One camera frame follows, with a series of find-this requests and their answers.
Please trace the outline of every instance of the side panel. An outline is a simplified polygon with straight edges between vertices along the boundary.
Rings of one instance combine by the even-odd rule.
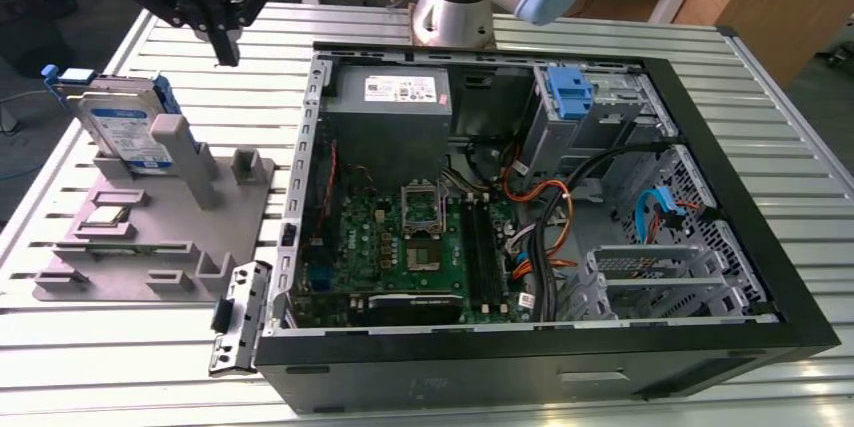
[[[297,413],[543,404],[694,390],[755,368],[722,351],[259,366]]]

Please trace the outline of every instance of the sticker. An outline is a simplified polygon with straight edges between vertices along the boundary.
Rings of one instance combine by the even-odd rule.
[[[531,294],[525,294],[524,292],[521,292],[519,294],[519,307],[524,307],[525,309],[532,309],[533,299],[535,297]]]
[[[436,81],[432,77],[372,75],[364,79],[367,102],[436,102]]]
[[[519,172],[519,175],[528,174],[528,167],[517,160],[512,161],[512,168],[515,169],[516,172]]]
[[[161,174],[172,165],[165,148],[151,138],[151,118],[141,110],[92,109],[92,121],[118,157],[136,172]]]

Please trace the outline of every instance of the blue drive bracket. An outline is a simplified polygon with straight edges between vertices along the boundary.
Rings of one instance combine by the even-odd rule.
[[[153,125],[153,122],[156,122],[156,117],[160,114],[181,114],[181,109],[172,93],[169,81],[159,73],[148,78],[117,77],[98,74],[90,69],[74,68],[66,69],[60,73],[58,68],[54,65],[46,65],[44,69],[41,69],[41,75],[44,77],[44,85],[48,91],[53,94],[62,107],[72,111],[81,120],[82,118],[88,119],[89,117],[97,117],[97,119],[109,118],[110,120],[139,119],[136,124],[143,125],[143,128],[145,128],[144,126],[148,126],[149,128],[151,125]],[[153,93],[156,100],[151,99],[151,96],[148,96],[149,100],[145,101],[148,107],[145,109],[129,107],[122,108],[121,105],[116,107],[106,106],[109,108],[76,109],[73,103],[68,100],[69,92],[72,95],[80,95],[88,91],[110,93],[124,92],[122,89],[125,88],[128,89],[128,92],[140,93],[140,95],[145,91],[149,91],[149,93]],[[167,169],[172,168],[173,164],[169,154],[167,152],[157,153],[157,148],[149,145],[155,141],[147,131],[137,131],[132,134],[143,139],[141,147],[134,146],[133,148],[137,151],[128,153],[126,150],[130,147],[125,146],[125,151],[122,151],[106,131],[101,131],[101,129],[92,124],[92,121],[88,123],[84,122],[84,128],[86,128],[89,134],[93,137],[100,138],[108,145],[109,149],[112,149],[106,152],[106,150],[101,148],[101,154],[108,158],[118,158],[133,173],[173,173],[167,171]],[[108,132],[118,132],[114,134],[118,136],[130,135],[128,134],[128,129],[133,129],[133,127],[128,127],[130,124],[132,122],[128,122],[126,125],[120,125],[117,129],[110,129]],[[195,153],[199,154],[201,151],[201,144],[196,142],[189,130],[185,130],[181,135],[187,137]]]
[[[563,120],[587,117],[592,107],[592,84],[575,67],[547,67],[548,89],[557,104],[557,115]]]
[[[674,224],[676,226],[680,225],[679,219],[684,219],[687,215],[687,212],[684,211],[684,209],[679,207],[679,205],[676,205],[676,201],[672,199],[672,194],[670,193],[670,189],[666,186],[658,185],[651,189],[647,189],[643,192],[640,192],[640,195],[638,196],[638,201],[635,202],[635,233],[638,235],[639,242],[646,242],[646,236],[647,236],[646,222],[643,219],[646,212],[643,211],[643,208],[646,207],[646,199],[648,196],[652,196],[658,201],[656,209],[659,209],[658,210],[659,215],[662,215],[662,217],[664,218],[666,226],[670,226]]]
[[[44,86],[48,88],[48,91],[53,94],[62,107],[68,108],[68,101],[65,100],[65,96],[56,90],[56,84],[89,85],[97,77],[97,72],[90,69],[66,69],[60,75],[58,67],[48,64],[41,69],[41,77],[44,77]]]

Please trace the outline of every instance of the aluminum table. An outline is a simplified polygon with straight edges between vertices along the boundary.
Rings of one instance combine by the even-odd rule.
[[[271,4],[236,68],[143,13],[106,71],[160,70],[215,155],[251,145],[279,167],[256,258],[275,259],[292,143],[315,40],[408,44],[405,10]],[[854,182],[736,38],[714,28],[496,16],[497,47],[663,57],[752,193],[843,341],[687,399],[360,414],[323,424],[840,426],[854,418]],[[97,175],[74,121],[0,234],[0,423],[173,425],[305,421],[259,376],[209,379],[211,306],[41,303],[32,277]]]

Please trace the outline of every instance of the metal bracket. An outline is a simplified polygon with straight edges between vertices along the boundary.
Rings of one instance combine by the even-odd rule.
[[[231,274],[228,294],[216,304],[211,322],[217,332],[208,366],[211,377],[256,372],[252,357],[271,270],[269,264],[256,260],[236,267]]]

